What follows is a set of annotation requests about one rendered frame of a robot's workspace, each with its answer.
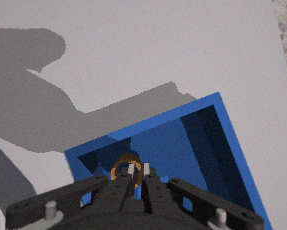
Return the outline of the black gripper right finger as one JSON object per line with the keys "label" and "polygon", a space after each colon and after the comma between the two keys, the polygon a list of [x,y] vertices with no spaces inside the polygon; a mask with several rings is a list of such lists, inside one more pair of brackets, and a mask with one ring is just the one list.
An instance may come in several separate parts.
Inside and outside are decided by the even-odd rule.
{"label": "black gripper right finger", "polygon": [[[192,212],[183,207],[183,196]],[[156,169],[142,162],[141,199],[146,198],[150,214],[182,222],[182,210],[211,230],[264,230],[264,219],[255,212],[179,178],[161,182]]]}

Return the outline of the blue open crate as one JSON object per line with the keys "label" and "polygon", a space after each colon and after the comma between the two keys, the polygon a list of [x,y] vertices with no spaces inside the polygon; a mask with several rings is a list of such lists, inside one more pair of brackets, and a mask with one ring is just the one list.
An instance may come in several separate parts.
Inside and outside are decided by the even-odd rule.
{"label": "blue open crate", "polygon": [[106,175],[126,153],[246,208],[273,230],[219,92],[64,151],[75,182]]}

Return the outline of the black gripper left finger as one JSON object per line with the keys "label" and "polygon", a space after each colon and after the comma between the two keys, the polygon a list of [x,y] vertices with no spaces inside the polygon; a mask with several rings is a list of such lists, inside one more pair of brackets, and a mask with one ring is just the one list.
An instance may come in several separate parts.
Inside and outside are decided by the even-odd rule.
{"label": "black gripper left finger", "polygon": [[[46,230],[90,207],[88,216],[122,212],[127,198],[134,199],[136,164],[124,166],[114,180],[95,175],[15,202],[7,207],[5,230]],[[91,192],[91,202],[81,199]]]}

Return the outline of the grey round turntable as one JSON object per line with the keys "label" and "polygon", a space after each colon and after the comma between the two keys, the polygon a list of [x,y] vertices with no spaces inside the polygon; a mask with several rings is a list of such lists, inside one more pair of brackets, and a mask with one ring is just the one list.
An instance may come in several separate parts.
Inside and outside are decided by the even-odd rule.
{"label": "grey round turntable", "polygon": [[0,149],[0,230],[5,230],[8,206],[36,195],[31,182]]}

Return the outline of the bronze bushing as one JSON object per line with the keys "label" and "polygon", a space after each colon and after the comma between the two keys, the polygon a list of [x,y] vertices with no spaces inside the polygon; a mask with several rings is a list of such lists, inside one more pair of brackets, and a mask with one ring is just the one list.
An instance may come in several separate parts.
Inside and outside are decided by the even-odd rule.
{"label": "bronze bushing", "polygon": [[117,161],[115,162],[111,170],[111,180],[114,180],[116,176],[120,174],[118,171],[118,165],[124,162],[130,162],[132,164],[136,164],[136,167],[139,170],[138,173],[136,174],[136,179],[135,179],[135,189],[136,189],[142,181],[142,162],[137,155],[134,155],[132,153],[123,154],[117,159]]}

